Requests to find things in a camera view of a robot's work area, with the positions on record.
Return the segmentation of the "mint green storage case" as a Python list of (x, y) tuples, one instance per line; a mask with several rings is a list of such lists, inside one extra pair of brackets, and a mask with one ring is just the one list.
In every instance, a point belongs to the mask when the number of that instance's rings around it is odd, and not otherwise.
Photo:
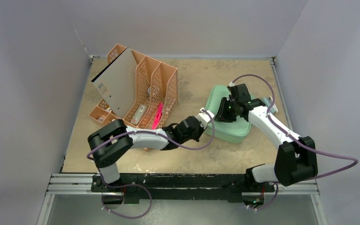
[[(205, 109), (217, 115), (221, 98), (228, 97), (230, 94), (226, 86), (216, 85), (212, 88), (210, 96), (207, 100)], [(252, 124), (247, 122), (240, 116), (237, 120), (232, 123), (214, 121), (215, 133), (214, 137), (230, 142), (230, 143), (241, 143), (247, 137), (251, 131)]]

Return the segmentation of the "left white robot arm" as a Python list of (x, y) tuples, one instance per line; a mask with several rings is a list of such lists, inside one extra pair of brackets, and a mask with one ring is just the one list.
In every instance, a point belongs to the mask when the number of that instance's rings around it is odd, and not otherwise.
[(103, 176), (103, 186), (110, 192), (121, 186), (117, 161), (130, 149), (173, 150), (183, 148), (190, 140), (198, 142), (211, 122), (206, 113), (189, 116), (180, 123), (157, 129), (127, 126), (122, 119), (115, 120), (92, 133), (87, 138), (90, 153)]

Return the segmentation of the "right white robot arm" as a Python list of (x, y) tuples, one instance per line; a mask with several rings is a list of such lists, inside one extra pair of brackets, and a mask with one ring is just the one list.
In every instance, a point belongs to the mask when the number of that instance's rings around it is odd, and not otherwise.
[(244, 184), (247, 189), (255, 191), (264, 182), (278, 182), (287, 187), (318, 174), (316, 153), (304, 148), (315, 148), (311, 137), (300, 137), (272, 116), (262, 100), (250, 96), (245, 84), (229, 86), (228, 90), (230, 94), (221, 99), (215, 120), (231, 123), (238, 117), (243, 118), (263, 132), (277, 148), (274, 164), (246, 170)]

